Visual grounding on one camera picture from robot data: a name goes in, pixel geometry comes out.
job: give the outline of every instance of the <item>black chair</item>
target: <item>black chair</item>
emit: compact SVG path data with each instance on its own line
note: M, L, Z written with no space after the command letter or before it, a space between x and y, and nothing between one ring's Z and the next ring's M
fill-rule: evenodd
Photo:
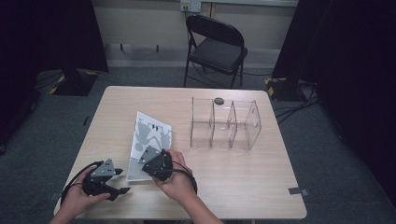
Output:
M189 16L186 24L190 40L183 87L186 87L187 77L200 81L195 77L188 76L190 62L200 64L204 71L207 67L233 76L230 89L233 88L239 67L241 67L240 85L242 85L244 59L248 54L248 49L245 48L244 37L241 33L230 24L201 15ZM194 38L194 35L197 34L205 37L205 40L198 46Z

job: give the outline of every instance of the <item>person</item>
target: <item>person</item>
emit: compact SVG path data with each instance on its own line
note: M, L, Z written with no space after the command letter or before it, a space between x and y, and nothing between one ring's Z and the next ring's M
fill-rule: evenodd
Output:
M184 169L178 164L180 163L192 173L192 170L186 165L184 157L180 152L172 149L168 151L172 156L172 160L175 161L175 169ZM77 178L75 185L68 191L63 205L50 221L50 224L69 223L91 205L102 202L110 197L109 193L89 196L82 190L82 186L79 183L82 183L85 176L95 168L95 166L90 167ZM178 202L186 210L194 224L222 223L207 208L201 198L195 194L192 184L186 175L173 172L171 177L166 181L161 181L155 177L153 177L153 180L166 196Z

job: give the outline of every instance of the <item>gray carpet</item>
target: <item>gray carpet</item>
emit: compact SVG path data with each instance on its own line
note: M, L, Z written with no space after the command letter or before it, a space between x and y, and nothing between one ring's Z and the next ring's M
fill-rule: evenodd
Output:
M271 70L246 72L263 75ZM52 74L56 71L42 73L39 78ZM7 153L0 157L0 223L50 221L56 201L49 196L64 186L107 86L182 87L183 74L183 67L110 68L109 74L100 74L87 97L49 95L52 85L45 84L51 78L38 83L37 86L45 87L40 89L42 95L35 111L15 132L7 143ZM265 90L265 78L246 75L243 86L238 85L238 79L234 86ZM229 80L222 77L219 81ZM207 88L191 79L188 87ZM287 110L282 107L299 104L273 102L273 107L279 114ZM256 223L396 223L396 212L388 198L364 163L339 140L333 121L320 104L294 113L279 127L297 181L310 192L304 197L308 215L299 221Z

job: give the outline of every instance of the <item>person's right hand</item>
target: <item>person's right hand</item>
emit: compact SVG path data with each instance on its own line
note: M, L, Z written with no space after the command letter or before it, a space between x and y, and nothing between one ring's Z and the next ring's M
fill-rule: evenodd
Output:
M175 150L167 150L172 157L174 169L185 170L183 167L178 165L180 163L184 167L188 169L188 171L192 174L192 170L187 167L186 162L184 162L183 155L181 152ZM195 191L192 187L190 179L178 172L173 172L171 177L166 181L161 181L155 177L153 177L155 184L171 199L177 201L178 203L184 203L191 196L196 196Z

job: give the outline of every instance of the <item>clear acrylic organizer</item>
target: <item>clear acrylic organizer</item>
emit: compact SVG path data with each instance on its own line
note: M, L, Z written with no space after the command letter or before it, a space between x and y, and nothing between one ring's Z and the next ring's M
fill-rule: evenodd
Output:
M191 147L251 149L261 129L255 101L192 97Z

